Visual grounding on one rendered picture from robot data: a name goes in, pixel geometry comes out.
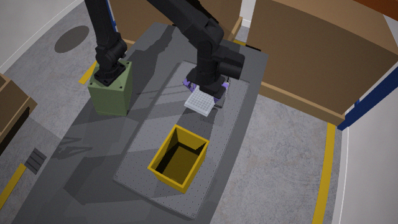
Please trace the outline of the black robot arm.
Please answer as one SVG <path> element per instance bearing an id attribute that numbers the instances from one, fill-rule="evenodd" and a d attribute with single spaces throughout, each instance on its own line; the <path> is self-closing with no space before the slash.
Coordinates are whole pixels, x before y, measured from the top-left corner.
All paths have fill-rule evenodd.
<path id="1" fill-rule="evenodd" d="M 203 73 L 216 69 L 215 82 L 220 75 L 239 80 L 245 56 L 220 45 L 223 29 L 186 0 L 147 0 L 170 19 L 197 49 L 197 68 Z M 94 78 L 110 86 L 126 66 L 118 60 L 126 56 L 127 45 L 119 32 L 115 32 L 106 0 L 85 0 L 86 8 L 96 35 L 96 61 L 99 70 Z"/>

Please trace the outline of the yellow plastics bin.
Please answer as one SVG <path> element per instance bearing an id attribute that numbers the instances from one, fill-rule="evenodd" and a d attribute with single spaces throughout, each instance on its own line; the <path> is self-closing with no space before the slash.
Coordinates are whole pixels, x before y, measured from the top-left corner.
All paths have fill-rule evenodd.
<path id="1" fill-rule="evenodd" d="M 158 180 L 185 194 L 205 159 L 209 142 L 175 124 L 148 169 Z"/>

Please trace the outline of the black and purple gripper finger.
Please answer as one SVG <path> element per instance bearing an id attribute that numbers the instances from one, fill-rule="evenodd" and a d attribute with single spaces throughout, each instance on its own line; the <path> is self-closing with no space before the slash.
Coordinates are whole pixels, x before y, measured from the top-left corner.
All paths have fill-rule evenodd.
<path id="1" fill-rule="evenodd" d="M 224 82 L 224 83 L 222 84 L 222 86 L 225 87 L 225 88 L 227 89 L 228 84 Z M 214 102 L 215 102 L 215 103 L 216 103 L 217 101 L 220 101 L 220 99 L 217 99 L 217 98 L 215 98 L 215 97 L 213 97 L 213 99 L 214 99 Z"/>
<path id="2" fill-rule="evenodd" d="M 191 82 L 187 82 L 187 79 L 185 79 L 184 81 L 183 81 L 183 84 L 191 91 L 191 92 L 193 92 L 194 91 L 194 89 L 196 88 L 196 84 L 193 84 L 193 87 L 191 86 Z"/>

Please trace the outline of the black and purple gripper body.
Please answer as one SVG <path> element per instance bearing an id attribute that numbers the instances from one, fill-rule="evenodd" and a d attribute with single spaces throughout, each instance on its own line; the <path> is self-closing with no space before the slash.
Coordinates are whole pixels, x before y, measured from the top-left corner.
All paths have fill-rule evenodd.
<path id="1" fill-rule="evenodd" d="M 216 70 L 211 73 L 203 73 L 199 71 L 196 66 L 186 76 L 187 82 L 190 81 L 198 85 L 200 91 L 220 99 L 226 90 L 226 88 L 222 86 L 225 77 L 220 76 L 217 82 L 215 82 Z"/>

